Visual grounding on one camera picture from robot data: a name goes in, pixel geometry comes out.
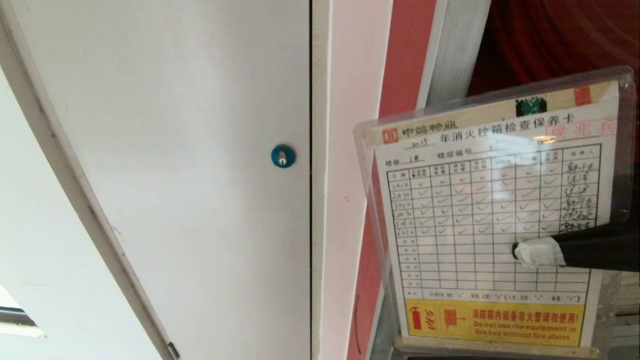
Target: check mark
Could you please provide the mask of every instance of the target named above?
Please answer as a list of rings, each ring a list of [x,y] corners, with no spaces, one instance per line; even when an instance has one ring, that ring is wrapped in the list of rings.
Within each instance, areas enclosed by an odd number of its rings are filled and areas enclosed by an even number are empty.
[[[527,216],[522,217],[522,218],[521,218],[521,217],[517,217],[517,218],[518,218],[518,221],[522,221],[522,220],[524,220],[524,219],[528,218],[529,216],[531,216],[531,215],[533,215],[533,214],[536,214],[536,213],[529,213]]]
[[[482,221],[482,220],[486,219],[486,218],[487,218],[488,216],[490,216],[490,215],[491,215],[491,214],[487,214],[487,215],[483,216],[482,218],[476,219],[476,222],[480,222],[480,221]]]
[[[529,191],[528,193],[523,194],[522,197],[527,197],[527,196],[531,195],[532,193],[534,193],[536,190],[537,189],[533,189],[533,190]]]
[[[542,202],[542,204],[544,205],[545,209],[548,209],[548,208],[550,208],[550,207],[551,207],[551,205],[553,205],[557,200],[558,200],[558,199],[553,200],[552,202],[550,202],[550,203],[549,203],[549,205],[545,204],[545,202],[544,202],[544,201]]]
[[[482,199],[477,200],[476,204],[479,203],[479,202],[484,201],[487,198],[487,196],[489,196],[489,194],[486,194]]]
[[[506,218],[495,217],[495,221],[496,221],[496,222],[505,221],[505,220],[507,220],[507,219],[508,219],[508,218],[510,218],[510,217],[511,217],[511,215],[507,216]]]
[[[558,211],[559,211],[559,210],[554,210],[554,211],[550,212],[549,214],[542,214],[542,218],[550,217],[551,215],[553,215],[553,214],[557,213]]]

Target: red stamp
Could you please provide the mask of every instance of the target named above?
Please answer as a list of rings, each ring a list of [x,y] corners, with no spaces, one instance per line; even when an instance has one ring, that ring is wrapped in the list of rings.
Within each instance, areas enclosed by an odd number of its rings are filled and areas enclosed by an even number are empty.
[[[591,104],[591,89],[588,86],[581,86],[573,89],[573,98],[577,106]]]
[[[384,129],[382,131],[382,140],[385,143],[398,142],[398,129]]]

